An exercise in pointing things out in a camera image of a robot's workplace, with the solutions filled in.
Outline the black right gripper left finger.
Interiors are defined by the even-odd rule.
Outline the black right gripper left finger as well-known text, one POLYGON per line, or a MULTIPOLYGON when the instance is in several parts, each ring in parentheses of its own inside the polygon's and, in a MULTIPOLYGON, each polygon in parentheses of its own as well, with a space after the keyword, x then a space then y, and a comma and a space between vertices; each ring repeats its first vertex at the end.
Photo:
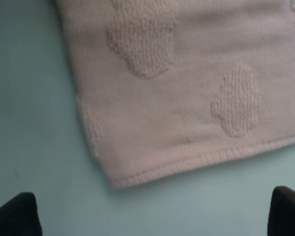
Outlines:
POLYGON ((0 207, 0 236, 42 236, 33 193, 22 192, 0 207))

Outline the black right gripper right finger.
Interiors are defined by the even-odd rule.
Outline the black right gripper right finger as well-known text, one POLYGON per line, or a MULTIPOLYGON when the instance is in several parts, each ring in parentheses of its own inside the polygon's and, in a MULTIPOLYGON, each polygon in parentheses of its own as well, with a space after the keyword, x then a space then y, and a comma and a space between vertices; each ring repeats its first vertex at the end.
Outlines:
POLYGON ((272 192, 267 235, 295 236, 295 191, 286 186, 272 192))

